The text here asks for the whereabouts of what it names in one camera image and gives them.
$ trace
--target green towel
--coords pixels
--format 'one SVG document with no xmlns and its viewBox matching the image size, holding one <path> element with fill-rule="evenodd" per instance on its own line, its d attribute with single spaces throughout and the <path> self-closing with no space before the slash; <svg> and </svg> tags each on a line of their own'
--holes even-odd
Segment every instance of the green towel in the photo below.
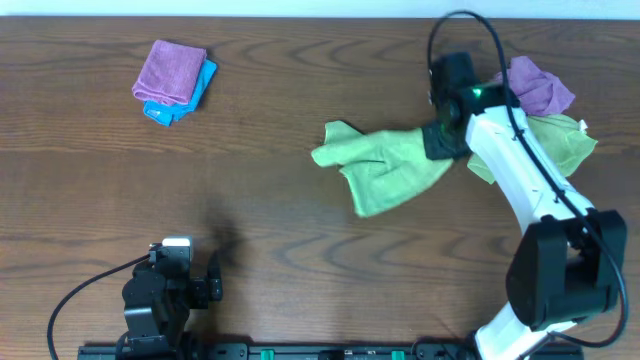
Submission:
<svg viewBox="0 0 640 360">
<path fill-rule="evenodd" d="M 578 165 L 593 152 L 597 141 L 580 130 L 580 125 L 565 115 L 528 116 L 529 128 L 564 176 L 573 174 Z M 467 163 L 469 170 L 489 184 L 493 174 L 478 155 Z"/>
<path fill-rule="evenodd" d="M 564 115 L 529 116 L 529 128 L 564 176 L 569 176 L 593 151 L 597 141 Z M 378 131 L 363 135 L 342 121 L 327 123 L 325 144 L 313 150 L 322 167 L 342 165 L 349 181 L 356 214 L 369 217 L 396 207 L 431 187 L 453 160 L 430 160 L 421 129 Z M 495 179 L 479 156 L 469 169 L 493 183 Z"/>
<path fill-rule="evenodd" d="M 378 131 L 363 135 L 342 121 L 327 123 L 325 144 L 313 150 L 322 167 L 342 165 L 356 214 L 379 214 L 413 198 L 433 185 L 453 160 L 429 160 L 422 129 Z"/>
</svg>

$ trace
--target blue towel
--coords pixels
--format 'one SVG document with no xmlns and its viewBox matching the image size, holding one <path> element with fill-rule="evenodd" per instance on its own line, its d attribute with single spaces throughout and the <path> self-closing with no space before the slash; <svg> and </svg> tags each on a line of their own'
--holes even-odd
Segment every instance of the blue towel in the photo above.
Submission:
<svg viewBox="0 0 640 360">
<path fill-rule="evenodd" d="M 164 126 L 171 125 L 172 121 L 180 121 L 183 116 L 196 110 L 198 102 L 200 102 L 200 97 L 209 85 L 209 81 L 211 81 L 211 78 L 217 68 L 218 66 L 214 62 L 205 59 L 204 63 L 202 63 L 202 68 L 200 68 L 200 73 L 198 74 L 198 81 L 196 82 L 196 87 L 193 90 L 193 96 L 187 105 L 175 104 L 167 106 L 158 104 L 155 101 L 145 101 L 143 110 L 144 114 L 155 120 L 158 124 Z"/>
</svg>

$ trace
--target folded towel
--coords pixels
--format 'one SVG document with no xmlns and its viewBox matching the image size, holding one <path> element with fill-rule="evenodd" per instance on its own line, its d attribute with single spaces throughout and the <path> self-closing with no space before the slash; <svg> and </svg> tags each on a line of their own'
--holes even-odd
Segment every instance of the folded towel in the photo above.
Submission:
<svg viewBox="0 0 640 360">
<path fill-rule="evenodd" d="M 213 77 L 213 74 L 216 72 L 217 65 L 209 60 L 205 60 L 202 64 L 202 69 L 200 69 L 200 74 L 198 75 L 198 81 L 196 82 L 196 87 L 193 91 L 193 96 L 191 97 L 191 101 L 187 105 L 179 105 L 175 104 L 172 106 L 161 105 L 155 101 L 145 101 L 143 112 L 148 117 L 155 120 L 158 124 L 169 126 L 173 121 L 180 121 L 180 119 L 187 115 L 190 112 L 196 110 L 198 103 L 200 102 L 200 97 L 202 97 L 202 93 L 206 90 L 209 85 L 209 81 Z"/>
<path fill-rule="evenodd" d="M 131 89 L 142 101 L 186 105 L 191 100 L 207 52 L 157 40 Z"/>
</svg>

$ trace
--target wooden table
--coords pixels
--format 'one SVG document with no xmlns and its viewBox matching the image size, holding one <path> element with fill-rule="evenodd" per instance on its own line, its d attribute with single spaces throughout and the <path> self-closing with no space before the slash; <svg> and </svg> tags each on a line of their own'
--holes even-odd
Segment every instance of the wooden table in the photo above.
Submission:
<svg viewBox="0 0 640 360">
<path fill-rule="evenodd" d="M 410 129 L 434 116 L 425 47 L 433 21 L 216 18 L 0 19 L 0 358 L 47 358 L 58 301 L 170 234 L 196 239 L 197 270 L 221 248 L 225 299 L 189 327 L 258 342 L 413 342 L 463 337 L 506 301 L 520 241 L 497 186 L 465 161 L 430 190 L 358 218 L 335 169 L 309 152 L 323 124 Z M 506 55 L 561 77 L 599 140 L 571 178 L 617 209 L 629 240 L 632 318 L 591 359 L 640 351 L 640 23 L 495 21 Z M 207 48 L 219 65 L 194 114 L 165 128 L 131 86 L 156 39 Z M 498 69 L 490 37 L 448 24 L 437 50 Z M 55 327 L 61 358 L 125 330 L 123 271 L 89 286 Z M 607 336 L 617 313 L 574 334 Z"/>
</svg>

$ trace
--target purple cloth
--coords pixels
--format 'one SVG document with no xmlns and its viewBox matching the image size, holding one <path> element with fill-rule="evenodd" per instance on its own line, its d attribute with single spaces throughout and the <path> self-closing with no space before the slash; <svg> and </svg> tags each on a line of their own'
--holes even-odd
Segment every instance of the purple cloth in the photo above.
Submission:
<svg viewBox="0 0 640 360">
<path fill-rule="evenodd" d="M 188 104 L 206 56 L 205 49 L 156 40 L 133 84 L 133 96 L 167 106 Z"/>
<path fill-rule="evenodd" d="M 557 76 L 538 69 L 528 56 L 511 59 L 507 77 L 522 110 L 529 115 L 561 114 L 576 98 Z M 502 82 L 502 74 L 496 74 L 493 79 Z"/>
</svg>

